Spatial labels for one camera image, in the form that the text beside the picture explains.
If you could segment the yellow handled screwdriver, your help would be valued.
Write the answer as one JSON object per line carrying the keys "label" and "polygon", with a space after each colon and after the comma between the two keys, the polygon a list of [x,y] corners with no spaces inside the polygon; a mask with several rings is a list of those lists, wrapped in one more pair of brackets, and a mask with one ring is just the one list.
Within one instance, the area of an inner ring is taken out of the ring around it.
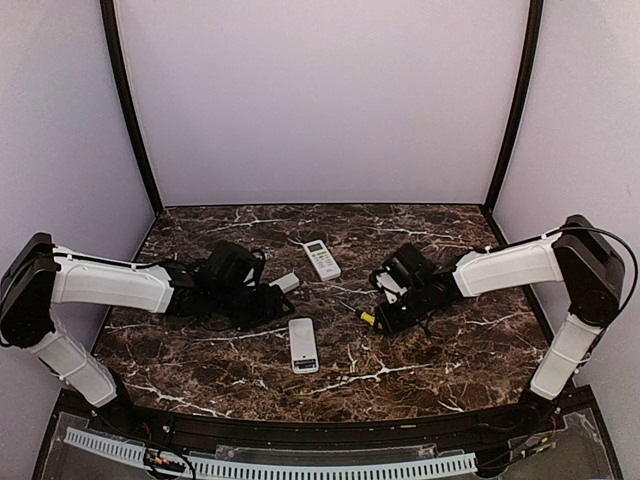
{"label": "yellow handled screwdriver", "polygon": [[367,323],[374,331],[381,331],[383,329],[382,325],[376,320],[374,315],[363,310],[356,310],[355,315],[359,320]]}

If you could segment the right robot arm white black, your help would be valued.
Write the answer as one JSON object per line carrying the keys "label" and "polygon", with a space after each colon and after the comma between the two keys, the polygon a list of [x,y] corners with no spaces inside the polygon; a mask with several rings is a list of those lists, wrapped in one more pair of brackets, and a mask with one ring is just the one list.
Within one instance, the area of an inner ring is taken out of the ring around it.
{"label": "right robot arm white black", "polygon": [[510,413],[521,434],[534,432],[635,292],[624,285],[626,266],[617,235],[572,215],[549,232],[512,244],[472,249],[446,264],[427,259],[413,244],[402,245],[370,275],[386,299],[373,313],[375,332],[393,335],[428,321],[466,298],[541,283],[561,283],[570,304],[549,350],[534,372],[528,396]]}

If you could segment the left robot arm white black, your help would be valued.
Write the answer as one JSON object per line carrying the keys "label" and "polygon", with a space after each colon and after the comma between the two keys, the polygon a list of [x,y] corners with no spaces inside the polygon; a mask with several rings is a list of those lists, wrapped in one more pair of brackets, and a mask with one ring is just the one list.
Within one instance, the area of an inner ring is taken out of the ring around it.
{"label": "left robot arm white black", "polygon": [[92,257],[35,234],[1,279],[1,345],[34,354],[62,381],[102,408],[120,436],[141,427],[140,412],[114,373],[77,342],[51,306],[88,303],[127,307],[169,317],[211,316],[247,330],[294,312],[282,288],[262,282],[262,251],[218,242],[205,259],[131,263]]}

